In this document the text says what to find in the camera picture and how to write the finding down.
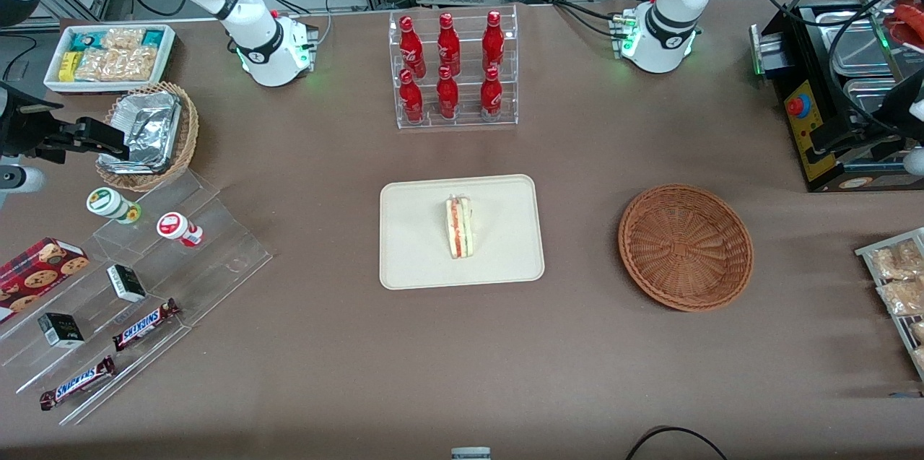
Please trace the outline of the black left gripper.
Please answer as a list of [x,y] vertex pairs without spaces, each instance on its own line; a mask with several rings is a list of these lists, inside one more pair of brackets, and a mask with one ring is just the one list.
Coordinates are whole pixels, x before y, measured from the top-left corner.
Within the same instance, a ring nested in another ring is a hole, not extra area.
[[882,99],[866,125],[825,121],[814,130],[815,156],[848,151],[849,162],[884,162],[905,151],[903,137],[923,137],[923,123],[911,109],[918,101],[922,73],[898,82]]

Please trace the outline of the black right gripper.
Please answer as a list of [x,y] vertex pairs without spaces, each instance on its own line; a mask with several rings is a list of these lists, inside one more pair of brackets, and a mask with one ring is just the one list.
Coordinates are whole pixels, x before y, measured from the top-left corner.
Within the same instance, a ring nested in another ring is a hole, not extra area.
[[124,131],[94,118],[81,117],[66,127],[66,134],[60,134],[61,122],[51,112],[63,105],[33,97],[6,82],[1,87],[4,157],[35,157],[66,163],[69,152],[92,152],[117,160],[130,158]]

